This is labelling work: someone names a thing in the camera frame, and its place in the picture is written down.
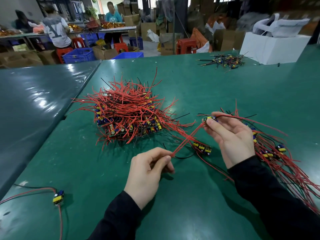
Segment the blue t-shirt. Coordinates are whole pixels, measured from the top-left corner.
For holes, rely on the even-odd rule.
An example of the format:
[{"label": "blue t-shirt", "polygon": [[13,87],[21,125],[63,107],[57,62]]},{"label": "blue t-shirt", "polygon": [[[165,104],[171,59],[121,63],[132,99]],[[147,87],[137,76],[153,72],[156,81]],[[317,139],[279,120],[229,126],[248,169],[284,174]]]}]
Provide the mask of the blue t-shirt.
[{"label": "blue t-shirt", "polygon": [[108,12],[106,14],[105,20],[110,23],[122,23],[121,15],[117,11],[113,15]]}]

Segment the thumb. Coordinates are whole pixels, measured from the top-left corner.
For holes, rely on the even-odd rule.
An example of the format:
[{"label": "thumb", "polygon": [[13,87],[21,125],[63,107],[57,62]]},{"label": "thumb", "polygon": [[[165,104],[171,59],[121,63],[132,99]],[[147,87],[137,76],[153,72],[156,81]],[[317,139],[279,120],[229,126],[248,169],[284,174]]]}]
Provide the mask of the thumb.
[{"label": "thumb", "polygon": [[156,163],[155,166],[152,169],[152,172],[155,172],[156,174],[161,174],[164,167],[171,161],[170,156],[164,156],[160,158]]},{"label": "thumb", "polygon": [[234,136],[234,133],[224,128],[222,125],[220,125],[217,121],[213,120],[212,118],[208,118],[206,120],[207,125],[212,129],[214,132],[216,132],[223,140],[228,140],[232,136]]}]

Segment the red basket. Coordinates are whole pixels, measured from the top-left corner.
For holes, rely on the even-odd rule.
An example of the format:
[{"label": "red basket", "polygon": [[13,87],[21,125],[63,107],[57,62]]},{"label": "red basket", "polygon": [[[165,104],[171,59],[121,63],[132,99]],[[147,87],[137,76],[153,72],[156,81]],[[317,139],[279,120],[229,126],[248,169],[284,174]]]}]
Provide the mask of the red basket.
[{"label": "red basket", "polygon": [[97,20],[93,20],[87,23],[87,27],[88,28],[98,28],[99,24],[97,22]]}]

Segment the white box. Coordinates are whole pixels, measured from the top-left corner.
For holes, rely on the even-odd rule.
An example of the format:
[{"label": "white box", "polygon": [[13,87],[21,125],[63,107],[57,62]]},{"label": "white box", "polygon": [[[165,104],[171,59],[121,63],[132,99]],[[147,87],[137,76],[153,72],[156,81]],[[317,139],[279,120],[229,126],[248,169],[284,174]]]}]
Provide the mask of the white box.
[{"label": "white box", "polygon": [[245,34],[240,55],[250,57],[264,65],[296,62],[311,36],[274,38],[252,32]]}]

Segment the person in white shirt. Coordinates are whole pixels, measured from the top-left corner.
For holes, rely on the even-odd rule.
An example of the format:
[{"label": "person in white shirt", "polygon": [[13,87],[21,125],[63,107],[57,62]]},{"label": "person in white shirt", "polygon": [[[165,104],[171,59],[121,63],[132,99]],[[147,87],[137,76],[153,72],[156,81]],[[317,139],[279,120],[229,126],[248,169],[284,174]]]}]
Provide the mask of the person in white shirt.
[{"label": "person in white shirt", "polygon": [[63,49],[71,47],[71,39],[67,36],[70,28],[64,18],[56,14],[53,6],[44,7],[47,17],[42,20],[44,33],[48,34],[55,47]]}]

